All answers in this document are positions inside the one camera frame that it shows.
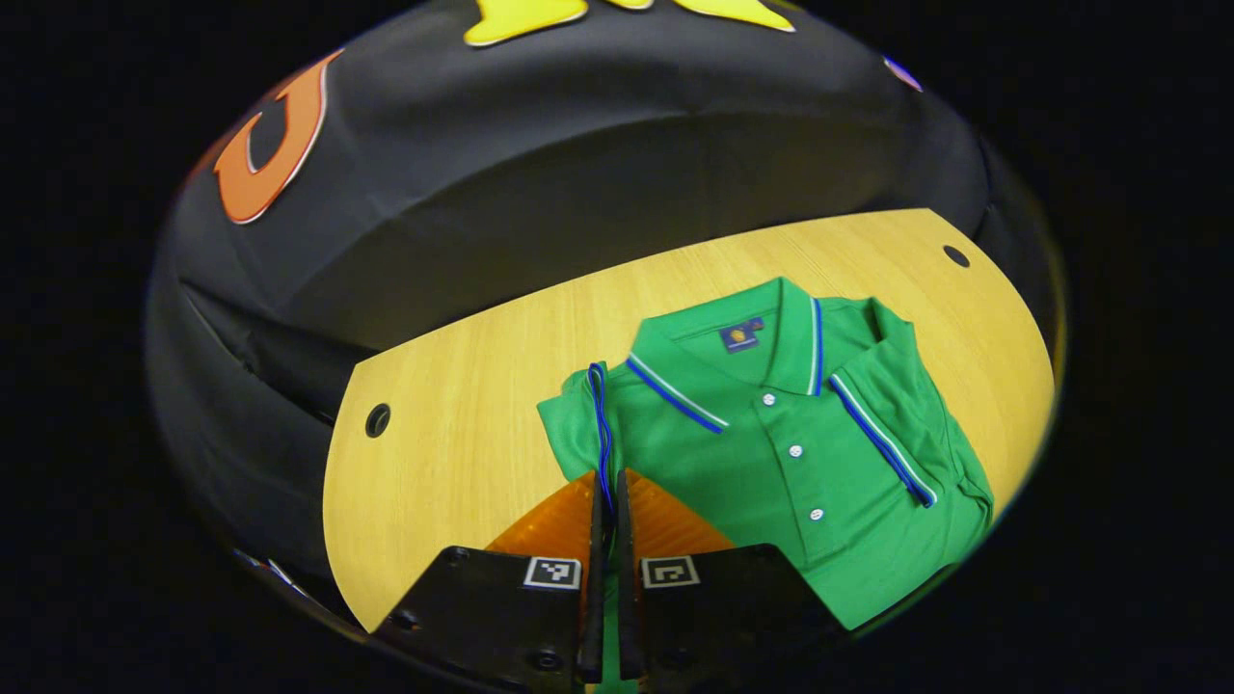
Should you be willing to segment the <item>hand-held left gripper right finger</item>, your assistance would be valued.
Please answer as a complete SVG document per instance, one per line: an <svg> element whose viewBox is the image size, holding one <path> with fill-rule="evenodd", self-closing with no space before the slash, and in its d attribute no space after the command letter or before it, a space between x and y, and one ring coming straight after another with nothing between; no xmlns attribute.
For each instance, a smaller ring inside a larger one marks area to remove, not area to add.
<svg viewBox="0 0 1234 694"><path fill-rule="evenodd" d="M789 680L850 643L775 545L731 545L631 468L615 510L624 680Z"/></svg>

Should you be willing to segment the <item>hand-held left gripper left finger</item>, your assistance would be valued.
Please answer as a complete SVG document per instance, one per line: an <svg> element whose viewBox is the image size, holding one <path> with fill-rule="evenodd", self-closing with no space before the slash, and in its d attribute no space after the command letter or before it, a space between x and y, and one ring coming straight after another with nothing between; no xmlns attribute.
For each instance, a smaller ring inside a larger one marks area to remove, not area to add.
<svg viewBox="0 0 1234 694"><path fill-rule="evenodd" d="M441 550L379 624L378 646L458 687L598 682L607 520L589 470L486 547Z"/></svg>

